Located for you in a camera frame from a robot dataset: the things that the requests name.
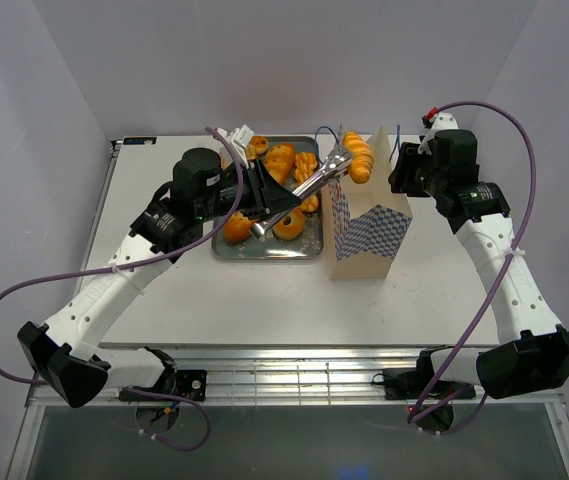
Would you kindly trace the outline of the small round bun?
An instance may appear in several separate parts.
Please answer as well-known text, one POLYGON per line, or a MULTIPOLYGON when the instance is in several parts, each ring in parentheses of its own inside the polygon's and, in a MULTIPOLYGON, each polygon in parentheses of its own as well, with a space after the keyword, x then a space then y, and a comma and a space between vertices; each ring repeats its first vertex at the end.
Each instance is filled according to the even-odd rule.
POLYGON ((250 140, 250 145, 257 156, 265 154, 269 149, 269 141, 265 136, 255 135, 250 140))

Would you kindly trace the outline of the metal baking tray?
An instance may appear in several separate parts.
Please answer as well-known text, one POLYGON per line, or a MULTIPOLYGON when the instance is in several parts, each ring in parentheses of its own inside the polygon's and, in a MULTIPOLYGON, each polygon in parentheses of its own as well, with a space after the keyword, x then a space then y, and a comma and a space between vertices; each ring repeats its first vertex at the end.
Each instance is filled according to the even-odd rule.
MULTIPOLYGON (((295 152, 314 153, 315 143, 309 136, 294 135, 270 135, 266 136, 269 147, 290 143, 295 152)), ((284 186, 293 191, 297 187, 294 180, 293 170, 289 173, 284 186)), ((317 257, 323 250, 323 217, 321 209, 306 214, 305 226, 302 233, 293 240, 283 240, 277 237, 273 230, 269 230, 265 236, 259 239, 249 234, 249 238, 239 243, 226 241, 223 231, 219 231, 211 240, 211 250, 220 260, 276 260, 276 259, 302 259, 310 260, 317 257)))

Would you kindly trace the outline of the blue checkered paper bag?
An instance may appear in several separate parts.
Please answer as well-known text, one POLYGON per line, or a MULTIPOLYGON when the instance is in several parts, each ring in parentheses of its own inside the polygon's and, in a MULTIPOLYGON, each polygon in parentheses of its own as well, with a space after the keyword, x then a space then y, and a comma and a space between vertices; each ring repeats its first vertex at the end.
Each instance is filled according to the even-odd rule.
POLYGON ((388 132, 381 127, 366 143, 375 157, 369 181, 356 184, 345 173, 321 192, 331 280, 386 278, 413 219, 406 197, 388 184, 396 156, 388 132))

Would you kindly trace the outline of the metal tongs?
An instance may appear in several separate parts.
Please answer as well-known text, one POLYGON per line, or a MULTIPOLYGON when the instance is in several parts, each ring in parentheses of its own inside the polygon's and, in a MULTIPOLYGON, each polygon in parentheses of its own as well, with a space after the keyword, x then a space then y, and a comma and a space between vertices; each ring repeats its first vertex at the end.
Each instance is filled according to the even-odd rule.
POLYGON ((295 196, 293 205, 285 207, 283 211, 255 223, 250 228, 251 234, 255 238, 263 237, 268 230, 272 229, 293 209, 299 207, 310 195, 319 193, 324 186, 344 174, 351 162, 352 154, 350 151, 342 145, 335 146, 325 158, 324 164, 300 186, 289 192, 295 196))

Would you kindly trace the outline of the long baguette bread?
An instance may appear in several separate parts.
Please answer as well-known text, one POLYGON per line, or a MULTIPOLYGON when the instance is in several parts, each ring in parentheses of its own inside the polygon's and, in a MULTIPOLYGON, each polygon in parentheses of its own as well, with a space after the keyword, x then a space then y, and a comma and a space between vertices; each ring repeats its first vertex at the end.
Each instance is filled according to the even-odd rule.
POLYGON ((231 217, 224 223, 224 239, 231 244, 240 243, 251 236, 251 227, 269 222, 276 215, 286 215, 301 204, 301 200, 281 185, 261 160, 243 166, 239 176, 234 165, 224 172, 219 191, 219 208, 225 214, 240 194, 240 201, 231 217))

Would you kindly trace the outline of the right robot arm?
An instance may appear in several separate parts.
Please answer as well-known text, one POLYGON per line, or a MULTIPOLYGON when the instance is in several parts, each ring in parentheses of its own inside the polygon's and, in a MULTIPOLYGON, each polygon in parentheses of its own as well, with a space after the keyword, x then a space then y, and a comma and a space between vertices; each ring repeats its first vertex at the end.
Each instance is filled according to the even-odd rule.
POLYGON ((546 303, 515 247, 500 187, 479 178, 478 142, 469 130, 440 130, 405 142, 389 176, 392 192, 430 197, 469 255, 490 299, 498 346, 438 347, 420 353, 407 379, 428 397, 452 382, 479 385, 493 399, 557 389, 569 377, 569 330, 546 303))

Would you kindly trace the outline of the aluminium frame rail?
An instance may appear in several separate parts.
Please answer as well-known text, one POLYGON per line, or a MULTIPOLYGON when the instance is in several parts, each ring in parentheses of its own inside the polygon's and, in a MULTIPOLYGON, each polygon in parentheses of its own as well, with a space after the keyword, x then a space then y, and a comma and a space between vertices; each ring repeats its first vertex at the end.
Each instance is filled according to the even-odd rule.
POLYGON ((381 405, 382 371, 413 368, 417 348, 172 348, 178 370, 204 370, 209 406, 381 405))

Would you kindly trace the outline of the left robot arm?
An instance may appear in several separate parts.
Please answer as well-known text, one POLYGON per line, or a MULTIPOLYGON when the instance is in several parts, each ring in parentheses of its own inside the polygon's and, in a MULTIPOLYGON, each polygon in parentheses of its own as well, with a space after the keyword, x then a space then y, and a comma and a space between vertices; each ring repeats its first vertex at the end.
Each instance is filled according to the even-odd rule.
POLYGON ((27 322, 18 341, 34 371, 72 408, 108 388, 134 387, 154 399, 176 387, 177 366, 157 349, 116 352, 100 343, 120 315, 146 287, 202 239, 204 223, 232 208, 258 221, 288 212, 299 199, 259 162, 223 168, 208 148, 187 150, 173 167, 173 178, 153 195, 131 224, 104 273, 41 325, 27 322))

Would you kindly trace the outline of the ring donut bread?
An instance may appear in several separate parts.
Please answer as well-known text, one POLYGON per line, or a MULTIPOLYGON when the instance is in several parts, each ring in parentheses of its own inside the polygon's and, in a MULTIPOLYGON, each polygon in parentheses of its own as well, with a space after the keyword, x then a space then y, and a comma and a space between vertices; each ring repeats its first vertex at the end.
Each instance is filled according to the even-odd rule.
POLYGON ((302 234, 305 228, 306 218, 299 209, 293 209, 285 215, 274 227, 274 234, 281 240, 291 241, 302 234))

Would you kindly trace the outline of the left logo sticker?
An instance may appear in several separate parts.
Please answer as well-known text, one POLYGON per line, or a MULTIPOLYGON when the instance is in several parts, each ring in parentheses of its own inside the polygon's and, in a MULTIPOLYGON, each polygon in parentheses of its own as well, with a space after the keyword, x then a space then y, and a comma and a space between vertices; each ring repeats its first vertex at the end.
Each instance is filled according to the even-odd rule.
POLYGON ((155 145, 157 137, 126 137, 122 140, 123 145, 155 145))

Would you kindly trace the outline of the striped croissant bread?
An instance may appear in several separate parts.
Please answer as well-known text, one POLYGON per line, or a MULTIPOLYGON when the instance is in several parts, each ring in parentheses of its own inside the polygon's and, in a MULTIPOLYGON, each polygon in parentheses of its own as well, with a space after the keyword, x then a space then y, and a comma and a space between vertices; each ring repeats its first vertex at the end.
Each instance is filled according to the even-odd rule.
POLYGON ((371 146, 353 131, 344 134, 342 145, 351 153, 352 161, 348 167, 348 175, 355 184, 369 181, 375 156, 371 146))

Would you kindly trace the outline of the twisted orange pastry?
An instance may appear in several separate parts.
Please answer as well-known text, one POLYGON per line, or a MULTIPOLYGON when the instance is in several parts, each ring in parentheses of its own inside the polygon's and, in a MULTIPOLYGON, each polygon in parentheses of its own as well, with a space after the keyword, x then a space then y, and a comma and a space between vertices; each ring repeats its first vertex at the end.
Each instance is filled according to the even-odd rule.
MULTIPOLYGON (((301 185, 317 169, 318 162, 314 153, 302 152, 295 155, 293 177, 301 185)), ((319 208, 320 201, 316 194, 311 194, 301 204, 300 210, 306 214, 312 214, 319 208)))

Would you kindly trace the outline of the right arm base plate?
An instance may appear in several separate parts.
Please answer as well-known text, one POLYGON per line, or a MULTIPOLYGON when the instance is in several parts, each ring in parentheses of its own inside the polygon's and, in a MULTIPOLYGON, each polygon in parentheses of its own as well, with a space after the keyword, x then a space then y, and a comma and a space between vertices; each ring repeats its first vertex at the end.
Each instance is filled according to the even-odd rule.
MULTIPOLYGON (((384 390, 386 400, 416 400, 428 381, 420 379, 414 369, 385 368, 377 372, 371 378, 371 385, 381 387, 384 390)), ((466 384, 439 380, 428 398, 441 400, 453 393, 461 391, 459 399, 470 400, 476 397, 473 386, 466 384)))

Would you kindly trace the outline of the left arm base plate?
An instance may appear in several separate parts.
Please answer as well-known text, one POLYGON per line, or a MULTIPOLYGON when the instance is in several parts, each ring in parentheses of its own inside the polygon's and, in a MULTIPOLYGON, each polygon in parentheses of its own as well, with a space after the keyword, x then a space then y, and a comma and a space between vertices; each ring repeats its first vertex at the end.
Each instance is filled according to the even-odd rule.
POLYGON ((163 374, 153 387, 129 387, 118 399, 124 402, 162 401, 176 396, 203 402, 206 398, 208 372, 202 369, 178 369, 163 374))

